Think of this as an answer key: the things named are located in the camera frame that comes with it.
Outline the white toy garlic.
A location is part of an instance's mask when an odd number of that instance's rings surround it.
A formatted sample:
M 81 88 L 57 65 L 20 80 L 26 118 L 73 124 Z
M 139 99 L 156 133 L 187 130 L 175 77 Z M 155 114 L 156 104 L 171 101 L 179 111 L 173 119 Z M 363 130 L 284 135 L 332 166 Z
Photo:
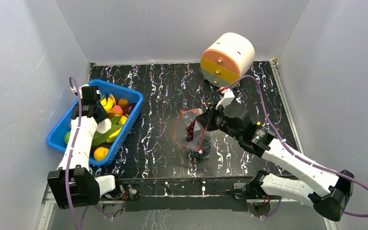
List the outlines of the white toy garlic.
M 112 127 L 112 122 L 109 118 L 106 118 L 105 120 L 101 121 L 100 123 L 98 123 L 96 132 L 100 133 L 100 134 L 105 134 L 106 132 L 108 132 Z

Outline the red toy grapes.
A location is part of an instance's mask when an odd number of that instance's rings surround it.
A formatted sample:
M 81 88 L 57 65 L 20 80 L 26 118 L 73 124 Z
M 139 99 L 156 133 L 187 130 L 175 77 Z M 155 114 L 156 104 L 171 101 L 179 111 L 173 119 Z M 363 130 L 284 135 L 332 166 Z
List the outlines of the red toy grapes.
M 196 121 L 192 121 L 189 126 L 186 128 L 186 136 L 185 140 L 186 142 L 191 142 L 194 139 L 194 127 L 195 127 Z

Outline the clear zip bag orange zipper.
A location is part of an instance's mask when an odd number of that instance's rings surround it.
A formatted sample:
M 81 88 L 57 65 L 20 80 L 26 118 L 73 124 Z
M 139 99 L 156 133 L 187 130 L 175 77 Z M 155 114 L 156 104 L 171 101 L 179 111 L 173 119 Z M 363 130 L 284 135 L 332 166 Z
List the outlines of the clear zip bag orange zipper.
M 211 134 L 195 119 L 202 109 L 181 110 L 173 130 L 173 141 L 195 158 L 205 159 L 212 149 Z

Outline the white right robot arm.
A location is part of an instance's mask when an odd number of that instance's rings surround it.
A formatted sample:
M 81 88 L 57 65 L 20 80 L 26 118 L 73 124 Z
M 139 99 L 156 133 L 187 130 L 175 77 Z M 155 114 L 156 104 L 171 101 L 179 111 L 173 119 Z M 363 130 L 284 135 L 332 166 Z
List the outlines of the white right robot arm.
M 276 134 L 253 122 L 250 113 L 240 104 L 227 107 L 211 105 L 196 116 L 195 124 L 206 131 L 219 130 L 234 138 L 248 153 L 277 164 L 296 177 L 295 180 L 259 171 L 244 187 L 232 194 L 240 199 L 280 196 L 299 201 L 332 221 L 339 221 L 350 199 L 353 184 L 345 177 L 353 174 L 343 170 L 338 174 L 319 169 L 298 151 L 280 141 Z

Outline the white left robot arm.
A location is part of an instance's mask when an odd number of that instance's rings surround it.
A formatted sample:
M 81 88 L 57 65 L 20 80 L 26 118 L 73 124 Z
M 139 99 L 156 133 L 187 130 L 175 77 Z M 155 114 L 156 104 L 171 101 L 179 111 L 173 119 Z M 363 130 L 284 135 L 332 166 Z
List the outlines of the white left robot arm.
M 64 156 L 57 169 L 47 176 L 60 209 L 96 205 L 102 196 L 120 199 L 124 193 L 123 185 L 114 175 L 94 177 L 89 172 L 92 143 L 98 139 L 95 134 L 104 134 L 112 128 L 100 103 L 101 87 L 86 84 L 71 90 L 77 101 L 48 137 L 48 143 L 53 144 L 55 138 L 61 138 L 61 135 L 55 136 L 55 132 L 70 125 Z

